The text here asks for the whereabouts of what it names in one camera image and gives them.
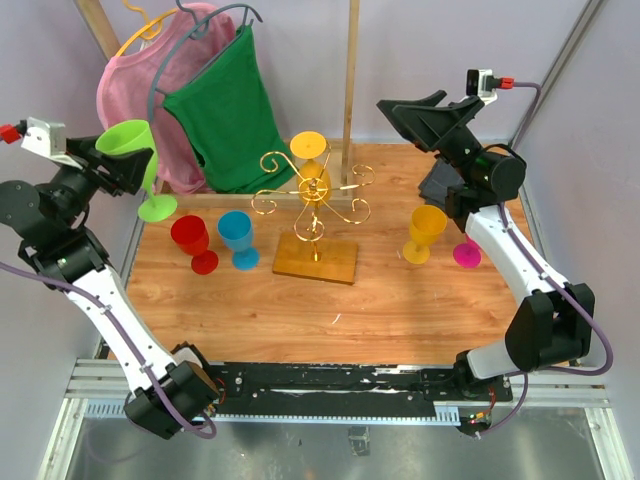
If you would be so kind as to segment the green wine glass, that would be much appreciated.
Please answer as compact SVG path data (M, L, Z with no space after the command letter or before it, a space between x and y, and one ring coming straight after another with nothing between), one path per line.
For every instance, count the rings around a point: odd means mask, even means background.
M96 149L115 157L129 169L133 192L142 189L146 198L138 207L138 217L147 222L160 222L177 209L177 200L169 194L156 194L158 153L150 124L143 119L118 123L100 135Z

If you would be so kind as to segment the red wine glass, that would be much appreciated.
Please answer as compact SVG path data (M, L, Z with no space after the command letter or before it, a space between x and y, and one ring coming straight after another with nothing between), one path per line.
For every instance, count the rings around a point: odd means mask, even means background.
M191 257L191 269L198 275L208 275L219 265L219 257L209 249L209 231L204 220L196 215L177 219L170 229L173 242Z

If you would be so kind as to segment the blue wine glass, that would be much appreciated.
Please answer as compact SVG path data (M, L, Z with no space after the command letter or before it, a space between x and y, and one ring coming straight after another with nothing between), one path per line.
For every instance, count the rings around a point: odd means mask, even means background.
M236 269L248 271L258 265L260 255L253 247L253 224L245 212L232 210L222 215L217 223L217 231L232 252L232 264Z

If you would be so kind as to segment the pink wine glass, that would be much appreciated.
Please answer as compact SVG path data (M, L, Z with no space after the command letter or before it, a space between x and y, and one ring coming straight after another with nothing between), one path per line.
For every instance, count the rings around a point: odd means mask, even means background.
M469 236L454 247L452 256L459 266L467 269L478 267L482 261L481 248Z

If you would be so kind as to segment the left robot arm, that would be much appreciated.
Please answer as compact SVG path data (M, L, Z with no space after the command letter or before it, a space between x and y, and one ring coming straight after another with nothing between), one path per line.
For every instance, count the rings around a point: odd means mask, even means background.
M67 153L77 163L60 166L48 183L2 182L1 222L20 237L18 255L30 268L1 268L63 293L89 318L124 372L132 396L125 414L132 423L163 439L180 430L212 439L216 427L207 409L219 397L214 371L194 346L170 352L157 342L84 224L97 191L118 196L141 187L153 150L109 155L96 142L68 141Z

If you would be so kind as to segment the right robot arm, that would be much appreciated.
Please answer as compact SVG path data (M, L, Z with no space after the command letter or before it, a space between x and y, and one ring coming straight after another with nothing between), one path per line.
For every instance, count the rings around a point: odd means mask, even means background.
M506 203L518 196L527 165L511 147L483 145L471 132L484 101L468 96L443 105L445 96L438 90L418 100L383 99L377 107L403 139L461 176L462 184L447 190L446 215L489 257L518 305L503 340L456 357L454 390L474 400L491 380L586 356L595 296L551 267L513 222Z

